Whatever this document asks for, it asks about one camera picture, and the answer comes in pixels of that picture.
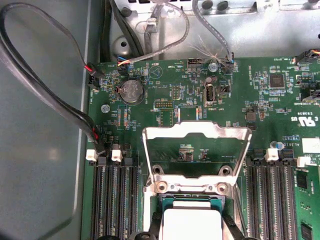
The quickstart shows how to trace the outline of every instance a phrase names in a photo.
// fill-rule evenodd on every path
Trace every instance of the mounting screw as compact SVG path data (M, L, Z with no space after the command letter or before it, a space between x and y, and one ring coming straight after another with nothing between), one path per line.
M103 112L104 114L107 114L108 112L110 112L110 106L108 104L102 105L101 112Z
M156 184L156 190L158 193L165 193L167 191L168 185L165 181L160 181Z
M216 188L218 190L218 193L222 195L226 194L226 192L228 191L228 186L225 183L219 183Z

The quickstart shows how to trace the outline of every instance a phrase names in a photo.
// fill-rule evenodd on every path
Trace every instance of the cable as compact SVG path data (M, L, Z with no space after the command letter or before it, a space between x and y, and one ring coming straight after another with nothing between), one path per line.
M47 104L49 107L54 109L58 114L63 116L65 119L76 124L87 137L94 142L96 150L99 154L105 152L103 145L101 145L101 140L99 139L98 131L95 128L94 121L85 113L80 110L70 106L58 96L56 96L36 75L36 73L31 69L31 67L26 63L17 49L11 43L6 28L5 28L5 18L8 12L16 8L28 8L33 12L41 15L50 24L55 26L57 29L65 33L69 39L71 39L77 53L79 54L81 61L85 64L84 58L81 55L79 46L72 36L72 34L57 20L52 18L46 12L42 11L40 8L27 4L27 3L11 3L4 6L0 11L0 59L8 70L36 97L38 97L42 102Z
M152 19L157 19L160 16L161 10L164 6L162 4L157 4L154 7L154 10L151 14ZM144 31L144 49L145 49L145 54L150 54L152 53L152 44L151 44L151 31L155 28L154 25L148 24L145 28Z
M152 53L149 53L149 54L146 54L144 56L140 56L140 57L136 57L136 58L132 58L132 59L129 59L129 60L126 60L126 61L122 61L118 64L118 66L122 65L122 64L129 64L129 63L136 63L136 62L139 62L139 61L142 61L142 60L145 60L145 59L149 59L149 58L153 58L157 55L160 55L160 54L163 54L165 51L169 50L170 48L172 47L175 47L179 44L181 44L188 36L188 33L189 33L189 29L190 29L190 23L189 23L189 19L187 17L187 15L185 14L185 12L183 10L181 10L179 7L175 6L175 5L172 5L171 3L167 3L167 2L156 2L157 4L161 4L161 5L164 5L164 6L167 6L167 7L170 7L170 8L173 8L175 10L177 10L181 16L183 17L183 19L185 20L185 32L182 36L182 38L180 38L179 40L173 42L173 43L170 43L169 45L155 51L155 52L152 52Z
M218 41L224 46L224 48L226 49L226 55L228 60L233 63L233 57L231 54L231 50L230 47L228 45L227 40L224 38L224 36L222 36L220 34L220 32L218 32L217 29L215 29L212 25L210 25L210 23L204 18L204 16L202 16L199 8L198 8L198 0L192 0L192 10L196 16L196 18L202 23L203 26L206 27L206 29L208 29L210 31L210 33L212 33L216 39L218 39Z
M110 28L112 20L112 8L109 0L102 1L103 8L103 21L100 29L100 39L99 39L99 61L111 62L110 57Z
M134 57L139 57L139 56L143 56L144 55L144 51L142 49L142 46L139 42L139 39L137 37L137 35L135 34L135 32L132 30L132 28L130 27L130 25L127 23L127 21L123 18L123 16L121 15L115 0L110 0L110 5L114 14L114 18L116 20L116 22L118 23L125 39L127 40L131 51L132 51L132 55Z

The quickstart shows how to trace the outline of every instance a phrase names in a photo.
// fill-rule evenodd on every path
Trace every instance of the white latch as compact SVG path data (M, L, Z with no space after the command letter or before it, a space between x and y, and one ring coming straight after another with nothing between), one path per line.
M122 160L122 152L121 152L120 149L113 149L113 150L112 150L111 160L114 161L114 162L119 162L119 163L121 163L121 160Z
M279 154L277 148L268 148L266 154L264 155L265 160L267 161L277 161L279 160Z
M85 159L88 161L96 162L98 160L98 154L94 149L87 149L85 154Z
M296 166L298 168L304 168L306 165L310 165L311 163L311 157L309 156L298 156L298 159L296 160Z

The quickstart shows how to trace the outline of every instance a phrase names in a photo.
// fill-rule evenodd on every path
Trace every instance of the circular hole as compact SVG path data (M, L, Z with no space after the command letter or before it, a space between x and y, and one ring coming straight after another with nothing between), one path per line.
M223 172L224 175L229 175L230 174L230 171L227 168L223 169L222 172Z
M213 5L214 3L211 0L205 0L201 6L204 10L209 10Z
M216 6L216 9L222 12L227 10L228 7L229 7L228 1L222 1L218 3L218 5Z
M143 234L143 235L141 235L141 238L142 239L149 239L150 235L149 234Z

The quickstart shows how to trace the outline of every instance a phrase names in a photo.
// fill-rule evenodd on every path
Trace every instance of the capacitor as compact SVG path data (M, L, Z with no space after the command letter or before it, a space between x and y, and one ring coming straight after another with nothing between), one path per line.
M215 62L209 64L208 69L210 72L215 73L218 71L218 65Z
M270 142L270 148L278 149L279 151L281 151L282 149L285 148L285 145L281 141L272 141L272 142Z
M145 98L145 88L140 81L131 79L124 81L117 89L122 101L127 105L138 105Z

